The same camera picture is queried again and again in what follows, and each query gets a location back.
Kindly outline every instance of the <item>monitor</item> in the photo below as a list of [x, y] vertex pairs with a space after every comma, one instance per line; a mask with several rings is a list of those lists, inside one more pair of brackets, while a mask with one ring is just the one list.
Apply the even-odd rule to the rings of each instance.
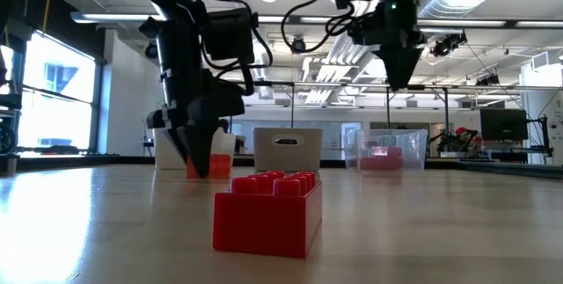
[[526, 111], [520, 109], [481, 109], [483, 140], [528, 140]]

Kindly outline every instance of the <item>orange container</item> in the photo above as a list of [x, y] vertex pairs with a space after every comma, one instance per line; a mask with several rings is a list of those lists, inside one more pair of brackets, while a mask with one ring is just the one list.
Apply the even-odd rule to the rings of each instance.
[[[207, 176], [207, 178], [229, 179], [230, 169], [231, 169], [230, 155], [226, 155], [226, 154], [211, 155], [209, 159], [209, 175]], [[197, 171], [194, 168], [194, 164], [192, 163], [191, 157], [187, 159], [186, 175], [188, 178], [200, 178], [200, 175], [197, 173]]]

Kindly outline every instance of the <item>desk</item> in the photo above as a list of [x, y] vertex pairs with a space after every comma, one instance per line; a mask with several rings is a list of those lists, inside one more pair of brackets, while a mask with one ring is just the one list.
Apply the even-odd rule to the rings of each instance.
[[[235, 175], [251, 173], [235, 169]], [[308, 259], [213, 251], [222, 181], [114, 165], [0, 179], [1, 282], [555, 283], [563, 184], [470, 171], [321, 170]]]

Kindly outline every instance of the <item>wooden table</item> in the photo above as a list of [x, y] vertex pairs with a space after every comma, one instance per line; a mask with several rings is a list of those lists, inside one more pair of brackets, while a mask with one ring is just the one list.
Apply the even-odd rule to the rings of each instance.
[[[237, 169], [237, 175], [252, 169]], [[308, 259], [213, 251], [222, 181], [115, 165], [0, 179], [0, 281], [557, 283], [563, 185], [468, 171], [321, 171]]]

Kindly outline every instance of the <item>transparent bin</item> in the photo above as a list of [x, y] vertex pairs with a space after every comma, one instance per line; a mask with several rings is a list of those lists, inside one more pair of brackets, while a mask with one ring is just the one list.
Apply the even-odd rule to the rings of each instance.
[[371, 171], [424, 170], [427, 130], [356, 130], [346, 134], [346, 167]]

